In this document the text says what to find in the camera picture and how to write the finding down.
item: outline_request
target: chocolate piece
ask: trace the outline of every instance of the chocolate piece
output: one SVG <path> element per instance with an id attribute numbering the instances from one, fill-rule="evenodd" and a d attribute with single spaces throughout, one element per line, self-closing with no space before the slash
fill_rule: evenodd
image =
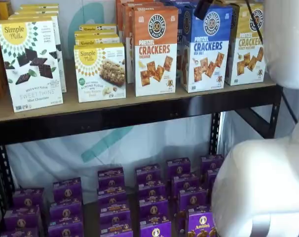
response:
<path id="1" fill-rule="evenodd" d="M 39 65 L 40 75 L 45 78 L 53 78 L 50 65 Z"/>
<path id="2" fill-rule="evenodd" d="M 28 74 L 28 73 L 23 74 L 18 78 L 16 85 L 24 83 L 24 82 L 28 81 L 29 79 L 30 79 L 30 74 Z"/>

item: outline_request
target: purple snack box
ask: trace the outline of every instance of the purple snack box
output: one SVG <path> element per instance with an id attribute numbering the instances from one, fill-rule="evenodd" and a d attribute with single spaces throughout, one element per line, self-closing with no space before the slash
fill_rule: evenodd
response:
<path id="1" fill-rule="evenodd" d="M 49 237 L 83 235 L 83 223 L 80 215 L 62 218 L 50 222 Z"/>
<path id="2" fill-rule="evenodd" d="M 43 230 L 39 206 L 13 208 L 6 211 L 4 216 L 6 229 L 35 228 Z"/>
<path id="3" fill-rule="evenodd" d="M 210 206 L 188 207 L 186 220 L 188 236 L 217 236 Z"/>
<path id="4" fill-rule="evenodd" d="M 152 180 L 139 184 L 138 196 L 140 198 L 158 195 L 166 195 L 166 186 L 161 180 Z"/>
<path id="5" fill-rule="evenodd" d="M 103 187 L 124 186 L 123 168 L 99 170 L 98 183 L 99 189 Z"/>
<path id="6" fill-rule="evenodd" d="M 126 191 L 124 186 L 105 187 L 98 191 L 99 205 L 126 201 Z"/>
<path id="7" fill-rule="evenodd" d="M 132 237 L 132 225 L 130 220 L 119 221 L 115 224 L 107 223 L 100 225 L 100 237 Z"/>
<path id="8" fill-rule="evenodd" d="M 68 198 L 53 202 L 50 206 L 51 219 L 61 219 L 70 217 L 71 215 L 80 215 L 81 212 L 81 200 L 77 198 Z"/>
<path id="9" fill-rule="evenodd" d="M 139 200 L 140 218 L 153 215 L 168 215 L 168 200 L 165 196 L 151 196 Z"/>
<path id="10" fill-rule="evenodd" d="M 137 184 L 143 184 L 151 180 L 160 180 L 159 164 L 147 165 L 135 169 Z"/>
<path id="11" fill-rule="evenodd" d="M 130 208 L 127 201 L 100 206 L 100 224 L 116 223 L 130 219 Z"/>
<path id="12" fill-rule="evenodd" d="M 37 228 L 25 228 L 1 233 L 0 237 L 38 237 Z"/>
<path id="13" fill-rule="evenodd" d="M 140 236 L 169 237 L 171 236 L 171 221 L 164 215 L 141 219 Z"/>
<path id="14" fill-rule="evenodd" d="M 172 195 L 177 199 L 180 190 L 186 190 L 190 187 L 198 187 L 199 178 L 195 173 L 182 174 L 174 176 L 172 180 Z"/>
<path id="15" fill-rule="evenodd" d="M 80 177 L 53 183 L 53 194 L 55 201 L 65 198 L 82 199 Z"/>

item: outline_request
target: snack box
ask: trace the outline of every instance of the snack box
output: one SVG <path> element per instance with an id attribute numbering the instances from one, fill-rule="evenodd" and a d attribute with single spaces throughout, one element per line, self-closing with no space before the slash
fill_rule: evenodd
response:
<path id="1" fill-rule="evenodd" d="M 65 237 L 83 235 L 82 216 L 76 215 L 68 218 L 53 220 L 48 227 L 49 237 Z"/>
<path id="2" fill-rule="evenodd" d="M 53 195 L 55 201 L 61 201 L 65 198 L 82 200 L 80 177 L 53 183 Z"/>
<path id="3" fill-rule="evenodd" d="M 113 30 L 116 34 L 116 24 L 82 24 L 79 26 L 80 31 L 95 31 L 95 30 Z"/>
<path id="4" fill-rule="evenodd" d="M 142 237 L 170 237 L 171 221 L 168 216 L 157 215 L 140 220 L 140 236 Z"/>
<path id="5" fill-rule="evenodd" d="M 168 215 L 168 199 L 166 196 L 151 196 L 139 199 L 140 217 Z"/>
<path id="6" fill-rule="evenodd" d="M 132 25 L 135 95 L 175 93 L 178 9 L 135 7 Z"/>
<path id="7" fill-rule="evenodd" d="M 139 184 L 138 197 L 166 195 L 165 183 L 161 180 L 152 180 Z"/>
<path id="8" fill-rule="evenodd" d="M 39 18 L 39 17 L 51 17 L 53 22 L 53 29 L 54 29 L 54 38 L 56 44 L 56 50 L 54 52 L 50 52 L 49 54 L 57 58 L 59 70 L 60 70 L 60 82 L 62 92 L 66 92 L 66 83 L 65 83 L 65 70 L 64 70 L 64 61 L 62 55 L 62 48 L 61 48 L 61 37 L 60 37 L 60 30 L 59 30 L 59 23 L 58 23 L 58 14 L 57 13 L 21 13 L 21 14 L 13 14 L 9 17 L 9 20 L 17 20 L 17 19 L 24 19 L 24 18 Z"/>
<path id="9" fill-rule="evenodd" d="M 14 112 L 63 103 L 50 17 L 0 21 L 0 44 Z"/>
<path id="10" fill-rule="evenodd" d="M 231 6 L 233 18 L 225 81 L 229 85 L 262 82 L 266 68 L 264 46 L 248 6 L 241 1 L 234 1 Z M 263 3 L 251 2 L 250 8 L 263 37 Z"/>
<path id="11" fill-rule="evenodd" d="M 199 185 L 199 178 L 195 173 L 182 174 L 174 176 L 172 179 L 172 195 L 177 199 L 180 190 L 188 189 L 190 187 L 197 187 Z"/>
<path id="12" fill-rule="evenodd" d="M 131 220 L 100 225 L 100 237 L 133 237 Z"/>
<path id="13" fill-rule="evenodd" d="M 42 233 L 42 222 L 39 206 L 11 208 L 4 215 L 6 230 L 16 228 L 38 228 Z"/>
<path id="14" fill-rule="evenodd" d="M 159 164 L 147 165 L 135 169 L 136 182 L 138 184 L 151 180 L 161 179 Z"/>
<path id="15" fill-rule="evenodd" d="M 194 6 L 183 8 L 182 85 L 189 93 L 222 89 L 232 7 L 213 4 L 203 21 L 194 16 L 194 11 Z"/>
<path id="16" fill-rule="evenodd" d="M 210 206 L 188 207 L 187 236 L 217 236 Z"/>
<path id="17" fill-rule="evenodd" d="M 103 187 L 98 191 L 99 205 L 126 201 L 126 191 L 124 186 Z"/>
<path id="18" fill-rule="evenodd" d="M 74 57 L 80 103 L 126 97 L 122 43 L 76 45 Z"/>
<path id="19" fill-rule="evenodd" d="M 123 168 L 112 168 L 98 171 L 98 183 L 101 187 L 112 187 L 115 185 L 124 186 Z"/>
<path id="20" fill-rule="evenodd" d="M 109 203 L 100 206 L 100 224 L 117 223 L 130 219 L 130 208 L 127 201 Z"/>
<path id="21" fill-rule="evenodd" d="M 75 45 L 89 46 L 99 43 L 120 43 L 120 40 L 116 34 L 75 37 Z"/>
<path id="22" fill-rule="evenodd" d="M 38 237 L 37 228 L 24 228 L 16 231 L 6 231 L 0 237 Z"/>
<path id="23" fill-rule="evenodd" d="M 71 215 L 80 215 L 82 212 L 81 200 L 77 198 L 67 198 L 51 203 L 51 219 L 62 219 Z"/>

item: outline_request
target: chocolate image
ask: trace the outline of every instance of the chocolate image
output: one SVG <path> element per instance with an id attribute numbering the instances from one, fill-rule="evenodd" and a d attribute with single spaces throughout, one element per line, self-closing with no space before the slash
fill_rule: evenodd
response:
<path id="1" fill-rule="evenodd" d="M 24 82 L 28 81 L 29 79 L 30 79 L 30 75 L 28 73 L 23 74 L 18 78 L 16 85 L 24 83 Z"/>

